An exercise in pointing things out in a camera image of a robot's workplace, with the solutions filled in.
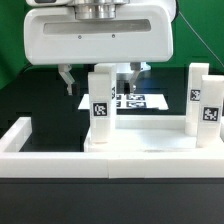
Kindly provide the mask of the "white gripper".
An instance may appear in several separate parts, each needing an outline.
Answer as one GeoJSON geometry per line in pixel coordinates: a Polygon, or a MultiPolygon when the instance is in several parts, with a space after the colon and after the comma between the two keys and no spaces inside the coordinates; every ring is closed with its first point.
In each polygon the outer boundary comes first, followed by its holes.
{"type": "Polygon", "coordinates": [[[67,92],[79,94],[70,64],[130,63],[124,92],[133,93],[140,62],[173,55],[172,2],[31,2],[24,20],[25,55],[58,65],[67,92]]]}

